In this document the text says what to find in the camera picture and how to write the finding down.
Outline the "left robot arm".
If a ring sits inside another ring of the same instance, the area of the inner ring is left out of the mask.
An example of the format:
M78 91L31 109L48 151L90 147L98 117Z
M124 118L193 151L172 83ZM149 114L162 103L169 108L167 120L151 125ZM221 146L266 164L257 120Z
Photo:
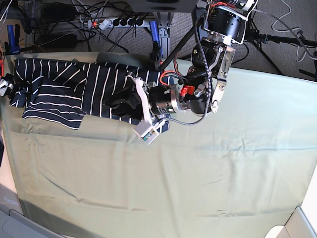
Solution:
M226 78L233 62L233 44L241 44L247 21L255 9L255 0L210 0L205 12L197 18L189 36L195 36L196 45L191 54L192 65L186 75L177 67L167 70L176 62L179 50L187 41L184 37L175 50L162 60L159 29L150 22L153 41L151 60L160 71L158 83L143 83L140 77L128 73L132 86L103 104L119 116L139 119L145 128L170 120L170 115L190 110L200 118L215 113L226 87Z

